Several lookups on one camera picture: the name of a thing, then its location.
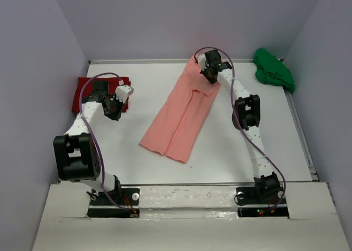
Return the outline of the pink t-shirt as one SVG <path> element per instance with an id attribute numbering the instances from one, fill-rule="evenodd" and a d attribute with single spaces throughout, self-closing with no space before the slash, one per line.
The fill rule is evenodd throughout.
<path id="1" fill-rule="evenodd" d="M 139 145 L 186 163 L 221 85 L 211 84 L 190 59 Z"/>

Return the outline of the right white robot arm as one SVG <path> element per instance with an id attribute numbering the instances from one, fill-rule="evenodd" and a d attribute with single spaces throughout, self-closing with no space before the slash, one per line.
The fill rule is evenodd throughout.
<path id="1" fill-rule="evenodd" d="M 261 100 L 251 94 L 235 77 L 234 64 L 221 58 L 223 51 L 210 48 L 208 52 L 194 54 L 200 73 L 211 84 L 220 83 L 229 93 L 232 105 L 232 122 L 240 131 L 249 152 L 254 172 L 254 186 L 248 192 L 238 193 L 235 198 L 241 206 L 256 203 L 275 205 L 284 200 L 286 181 L 284 175 L 266 154 L 260 135 Z"/>

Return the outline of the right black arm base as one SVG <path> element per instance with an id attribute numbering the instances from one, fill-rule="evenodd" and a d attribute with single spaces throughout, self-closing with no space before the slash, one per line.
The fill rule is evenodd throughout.
<path id="1" fill-rule="evenodd" d="M 234 202 L 238 206 L 239 218 L 255 217 L 289 217 L 286 199 L 278 204 L 282 191 L 274 193 L 267 199 L 253 195 L 253 187 L 237 187 Z"/>

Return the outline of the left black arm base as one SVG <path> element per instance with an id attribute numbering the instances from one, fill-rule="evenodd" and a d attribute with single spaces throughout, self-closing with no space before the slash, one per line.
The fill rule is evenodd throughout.
<path id="1" fill-rule="evenodd" d="M 90 197 L 87 216 L 90 218 L 139 218 L 140 188 L 122 187 L 121 195 L 109 192 L 111 202 L 103 192 L 87 191 Z"/>

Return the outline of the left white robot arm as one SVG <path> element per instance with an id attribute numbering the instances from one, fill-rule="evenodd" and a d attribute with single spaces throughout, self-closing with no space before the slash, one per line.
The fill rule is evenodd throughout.
<path id="1" fill-rule="evenodd" d="M 109 204 L 121 200 L 122 188 L 119 179 L 105 170 L 93 129 L 104 116 L 119 120 L 133 92 L 123 83 L 109 92 L 108 81 L 93 81 L 91 92 L 79 96 L 79 112 L 72 126 L 53 140 L 60 180 L 86 184 L 96 192 L 94 199 L 103 197 Z"/>

